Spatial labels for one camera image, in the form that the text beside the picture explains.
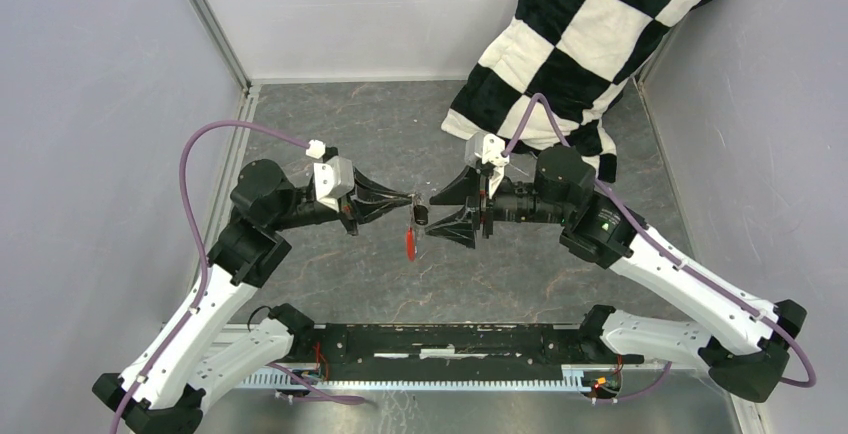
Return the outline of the black head key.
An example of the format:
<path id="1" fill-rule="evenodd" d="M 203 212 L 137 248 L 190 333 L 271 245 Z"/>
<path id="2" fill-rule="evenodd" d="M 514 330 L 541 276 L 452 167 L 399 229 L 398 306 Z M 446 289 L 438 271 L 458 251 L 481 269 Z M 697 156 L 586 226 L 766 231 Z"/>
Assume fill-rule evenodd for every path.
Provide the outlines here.
<path id="1" fill-rule="evenodd" d="M 413 221 L 418 226 L 426 226 L 429 222 L 429 210 L 425 205 L 415 204 L 412 208 Z"/>

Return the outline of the metal key holder plate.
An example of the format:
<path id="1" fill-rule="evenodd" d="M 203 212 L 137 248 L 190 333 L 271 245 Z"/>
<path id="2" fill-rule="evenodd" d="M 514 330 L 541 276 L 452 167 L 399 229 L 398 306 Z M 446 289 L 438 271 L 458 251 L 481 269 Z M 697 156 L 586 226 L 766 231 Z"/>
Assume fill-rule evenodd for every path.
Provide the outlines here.
<path id="1" fill-rule="evenodd" d="M 422 205 L 425 205 L 425 204 L 424 204 L 424 201 L 423 201 L 423 199 L 422 199 L 422 197 L 421 197 L 418 193 L 413 193 L 413 194 L 410 196 L 410 198 L 411 198 L 411 212 L 412 212 L 412 208 L 413 208 L 413 206 L 414 206 L 415 204 L 422 204 Z"/>

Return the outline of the red key tag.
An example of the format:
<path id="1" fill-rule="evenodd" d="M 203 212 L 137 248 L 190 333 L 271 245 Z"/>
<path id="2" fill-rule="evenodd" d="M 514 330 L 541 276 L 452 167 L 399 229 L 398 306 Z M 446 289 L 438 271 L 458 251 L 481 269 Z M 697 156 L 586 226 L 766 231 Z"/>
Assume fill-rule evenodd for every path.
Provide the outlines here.
<path id="1" fill-rule="evenodd" d="M 416 229 L 409 227 L 405 235 L 405 252 L 407 259 L 414 262 L 417 258 Z"/>

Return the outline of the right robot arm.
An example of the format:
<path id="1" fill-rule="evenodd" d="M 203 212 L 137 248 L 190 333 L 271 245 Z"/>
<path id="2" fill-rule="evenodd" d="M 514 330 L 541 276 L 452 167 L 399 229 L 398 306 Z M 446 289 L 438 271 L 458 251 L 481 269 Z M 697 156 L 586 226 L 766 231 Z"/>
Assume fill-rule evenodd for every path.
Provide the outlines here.
<path id="1" fill-rule="evenodd" d="M 638 356 L 686 365 L 739 398 L 766 401 L 785 380 L 806 310 L 721 280 L 599 191 L 595 175 L 575 149 L 561 145 L 540 153 L 531 182 L 512 182 L 499 160 L 469 153 L 463 171 L 432 198 L 456 212 L 426 232 L 471 248 L 498 222 L 557 224 L 572 255 L 650 289 L 685 314 L 676 322 L 596 305 L 577 336 L 585 359 Z"/>

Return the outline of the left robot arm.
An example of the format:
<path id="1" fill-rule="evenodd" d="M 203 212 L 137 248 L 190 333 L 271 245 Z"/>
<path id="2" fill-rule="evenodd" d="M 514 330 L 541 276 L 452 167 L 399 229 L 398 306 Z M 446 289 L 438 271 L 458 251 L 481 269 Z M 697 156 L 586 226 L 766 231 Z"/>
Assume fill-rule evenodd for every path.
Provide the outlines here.
<path id="1" fill-rule="evenodd" d="M 245 166 L 230 194 L 231 218 L 210 249 L 177 312 L 147 349 L 121 373 L 105 373 L 93 393 L 111 410 L 112 425 L 135 433 L 193 433 L 210 408 L 263 366 L 284 356 L 306 359 L 313 322 L 292 307 L 214 355 L 208 353 L 231 317 L 267 282 L 292 246 L 286 229 L 340 222 L 355 235 L 362 224 L 413 203 L 414 196 L 382 186 L 340 156 L 313 166 L 295 186 L 274 161 Z"/>

